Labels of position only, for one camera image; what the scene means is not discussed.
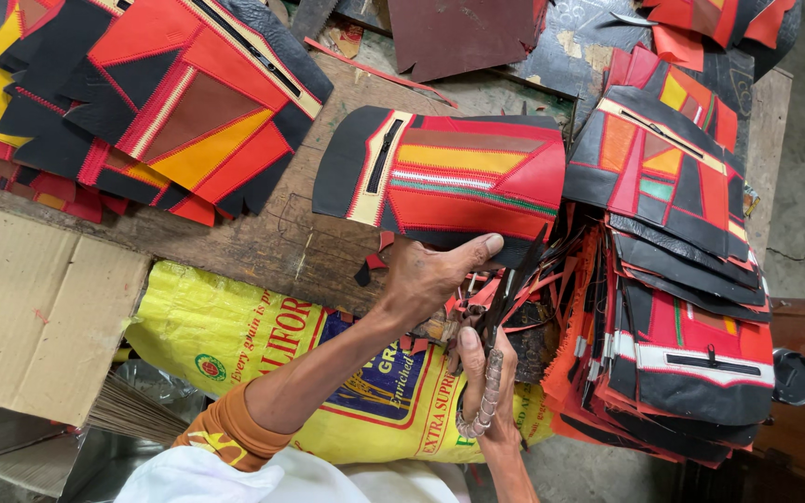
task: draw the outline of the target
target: cream leather strip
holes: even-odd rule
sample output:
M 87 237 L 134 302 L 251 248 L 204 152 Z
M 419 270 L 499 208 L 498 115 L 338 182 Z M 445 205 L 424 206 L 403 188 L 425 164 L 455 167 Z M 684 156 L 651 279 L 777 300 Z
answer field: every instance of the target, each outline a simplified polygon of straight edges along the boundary
M 413 116 L 414 114 L 394 110 L 390 117 L 381 124 L 377 133 L 366 143 L 365 147 L 368 156 L 366 166 L 368 166 L 368 169 L 363 170 L 360 175 L 359 185 L 356 188 L 356 193 L 353 194 L 353 206 L 350 209 L 350 216 L 347 218 L 374 226 L 380 224 L 378 215 L 380 214 L 381 202 L 384 200 L 384 194 L 386 193 L 387 182 L 390 180 L 390 173 L 394 168 L 396 151 L 399 148 L 406 125 L 411 121 Z M 390 131 L 390 127 L 397 119 L 402 120 L 402 126 L 396 130 L 396 137 L 390 143 L 390 149 L 387 151 L 387 158 L 384 161 L 384 170 L 381 172 L 381 181 L 377 185 L 377 193 L 368 192 L 366 191 L 368 188 L 368 179 L 371 177 L 371 172 L 375 169 L 377 155 L 381 151 L 381 146 L 384 144 L 384 135 L 387 131 Z
M 645 121 L 647 123 L 653 123 L 655 126 L 660 128 L 660 131 L 664 131 L 667 135 L 672 136 L 674 138 L 678 138 L 680 142 L 688 145 L 689 147 L 697 150 L 698 152 L 703 152 L 704 151 L 700 147 L 698 147 L 695 144 L 685 140 L 682 136 L 679 136 L 678 134 L 673 132 L 673 130 L 671 130 L 670 128 L 666 127 L 666 124 L 657 123 L 657 122 L 654 122 L 654 121 L 652 121 L 650 119 L 644 118 L 641 114 L 636 113 L 636 112 L 632 111 L 631 109 L 627 109 L 627 108 L 623 107 L 622 105 L 620 105 L 619 103 L 611 101 L 610 99 L 607 99 L 606 97 L 603 97 L 601 99 L 601 102 L 598 103 L 598 109 L 602 110 L 604 112 L 607 112 L 607 113 L 611 114 L 612 116 L 617 117 L 618 119 L 621 119 L 621 120 L 624 120 L 624 121 L 627 121 L 627 122 L 631 122 L 631 123 L 639 126 L 641 129 L 653 134 L 654 136 L 656 136 L 657 138 L 660 138 L 664 142 L 667 142 L 667 143 L 673 145 L 674 147 L 677 147 L 677 149 L 680 149 L 681 151 L 685 152 L 686 155 L 694 157 L 695 159 L 698 160 L 699 163 L 703 163 L 703 164 L 705 164 L 707 166 L 710 166 L 713 169 L 717 170 L 722 175 L 725 175 L 725 165 L 719 159 L 717 159 L 717 158 L 715 158 L 715 157 L 713 157 L 713 156 L 711 156 L 709 154 L 704 155 L 704 156 L 698 156 L 694 152 L 691 152 L 690 150 L 684 149 L 681 145 L 679 145 L 678 143 L 670 140 L 669 138 L 658 134 L 653 129 L 651 129 L 651 128 L 647 127 L 646 125 L 644 125 L 642 122 L 633 120 L 629 116 L 625 116 L 625 115 L 621 114 L 621 112 L 625 111 L 627 114 L 636 116 L 639 119 L 641 119 L 641 120 L 643 120 L 643 121 Z
M 157 116 L 154 117 L 154 120 L 151 121 L 151 124 L 148 126 L 148 129 L 145 132 L 141 133 L 139 137 L 139 141 L 135 143 L 132 149 L 127 152 L 130 156 L 133 156 L 137 159 L 140 159 L 141 152 L 148 145 L 154 140 L 155 134 L 160 131 L 160 128 L 166 122 L 166 118 L 173 113 L 173 109 L 175 109 L 176 105 L 179 104 L 179 98 L 185 94 L 185 89 L 191 85 L 191 77 L 193 77 L 197 73 L 197 70 L 193 66 L 189 66 L 185 69 L 185 73 L 179 79 L 179 85 L 173 89 L 173 92 L 170 93 L 170 96 L 166 98 L 164 105 L 160 108 L 160 112 L 157 112 Z
M 269 69 L 266 68 L 263 65 L 263 63 L 260 63 L 260 61 L 256 57 L 254 57 L 253 54 L 251 54 L 251 52 L 246 47 L 240 44 L 238 40 L 235 40 L 231 35 L 226 33 L 222 27 L 218 26 L 215 23 L 208 23 L 208 26 L 211 26 L 213 29 L 217 30 L 225 37 L 225 39 L 230 44 L 233 44 L 235 47 L 240 49 L 240 52 L 244 54 L 244 57 L 246 57 L 252 63 L 257 65 L 260 68 L 260 70 L 263 71 L 263 74 L 266 75 L 267 78 L 272 80 L 274 84 L 279 89 L 281 89 L 282 92 L 285 93 L 285 96 L 287 96 L 288 99 L 296 103 L 297 106 L 300 107 L 303 110 L 303 112 L 307 116 L 309 116 L 310 119 L 315 119 L 316 116 L 319 114 L 319 111 L 322 109 L 322 106 L 319 104 L 319 101 L 308 93 L 305 86 L 296 81 L 296 78 L 293 76 L 293 73 L 290 70 L 288 70 L 287 67 L 285 67 L 285 64 L 282 63 L 280 59 L 278 59 L 278 56 L 275 55 L 275 53 L 272 51 L 272 48 L 270 48 L 269 44 L 266 43 L 266 39 L 264 39 L 260 34 L 255 33 L 249 26 L 239 22 L 237 19 L 229 15 L 226 15 L 225 9 L 223 9 L 222 6 L 218 6 L 218 4 L 213 0 L 203 0 L 203 1 L 204 3 L 209 5 L 210 8 L 213 9 L 217 14 L 219 14 L 219 17 L 223 18 L 227 23 L 229 23 L 229 25 L 231 25 L 232 28 L 235 28 L 241 34 L 241 36 L 244 37 L 244 39 L 251 42 L 253 48 L 255 48 L 257 51 L 260 51 L 266 57 L 266 59 L 268 59 L 275 66 L 277 66 L 278 69 L 281 70 L 283 74 L 285 74 L 288 80 L 294 82 L 294 85 L 297 86 L 297 88 L 300 90 L 300 96 L 299 97 L 294 96 L 291 90 L 285 87 L 285 85 L 278 79 L 278 77 L 275 77 L 272 74 L 272 72 L 269 72 Z M 205 20 L 210 19 L 210 17 L 206 15 L 202 10 L 200 10 L 198 6 L 196 6 L 191 0 L 182 0 L 182 2 L 186 6 L 189 6 L 190 8 L 194 9 L 194 11 L 198 13 L 202 19 Z

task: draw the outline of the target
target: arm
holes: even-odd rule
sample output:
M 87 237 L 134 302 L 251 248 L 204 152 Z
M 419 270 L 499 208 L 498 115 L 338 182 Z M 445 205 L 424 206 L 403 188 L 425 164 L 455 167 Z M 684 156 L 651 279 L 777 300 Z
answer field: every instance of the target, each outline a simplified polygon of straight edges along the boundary
M 245 399 L 253 420 L 276 433 L 294 433 L 353 372 L 439 309 L 465 275 L 502 245 L 502 236 L 487 234 L 440 252 L 397 236 L 375 307 L 339 336 L 251 381 Z
M 463 414 L 472 421 L 480 406 L 480 398 L 486 387 L 486 357 L 477 332 L 466 326 L 459 333 L 459 352 L 468 377 L 464 390 Z M 502 376 L 499 385 L 499 400 L 492 424 L 477 442 L 493 475 L 496 494 L 500 503 L 536 502 L 539 497 L 533 490 L 530 475 L 520 457 L 520 431 L 514 422 L 512 401 L 514 397 L 514 371 L 517 368 L 517 353 L 502 330 L 496 335 L 496 349 L 502 351 Z
M 439 309 L 502 245 L 502 236 L 487 234 L 440 252 L 398 237 L 385 291 L 371 312 L 325 344 L 232 388 L 173 446 L 201 447 L 242 472 L 259 470 L 341 384 Z

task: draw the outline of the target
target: zipper pull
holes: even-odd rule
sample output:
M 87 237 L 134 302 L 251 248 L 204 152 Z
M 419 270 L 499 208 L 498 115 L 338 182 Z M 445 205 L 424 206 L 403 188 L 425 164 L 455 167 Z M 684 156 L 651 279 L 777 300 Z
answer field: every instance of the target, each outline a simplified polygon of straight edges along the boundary
M 711 369 L 715 369 L 719 366 L 719 363 L 716 361 L 716 349 L 713 347 L 713 344 L 707 345 L 707 361 Z

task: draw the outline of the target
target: white cloth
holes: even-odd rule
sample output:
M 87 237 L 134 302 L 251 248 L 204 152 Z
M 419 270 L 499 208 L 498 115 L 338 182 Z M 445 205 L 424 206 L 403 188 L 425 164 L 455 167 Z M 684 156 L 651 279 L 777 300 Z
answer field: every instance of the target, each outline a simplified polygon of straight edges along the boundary
M 434 470 L 430 465 L 436 464 Z M 443 480 L 455 489 L 450 489 Z M 130 475 L 115 503 L 470 503 L 454 466 L 423 461 L 349 464 L 338 469 L 285 448 L 258 472 L 239 472 L 194 447 L 168 449 Z

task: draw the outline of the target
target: concrete floor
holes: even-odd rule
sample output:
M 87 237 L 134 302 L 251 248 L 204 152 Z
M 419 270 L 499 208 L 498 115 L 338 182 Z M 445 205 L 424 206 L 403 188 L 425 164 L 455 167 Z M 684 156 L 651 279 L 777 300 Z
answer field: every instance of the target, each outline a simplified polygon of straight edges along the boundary
M 794 81 L 766 277 L 773 296 L 805 298 L 805 2 L 799 40 L 780 66 Z M 524 460 L 540 499 L 553 503 L 667 501 L 676 469 L 646 455 L 564 438 L 535 446 Z M 486 466 L 478 468 L 478 475 L 483 485 L 468 475 L 473 500 L 495 501 Z M 0 502 L 30 501 L 33 495 L 0 482 Z

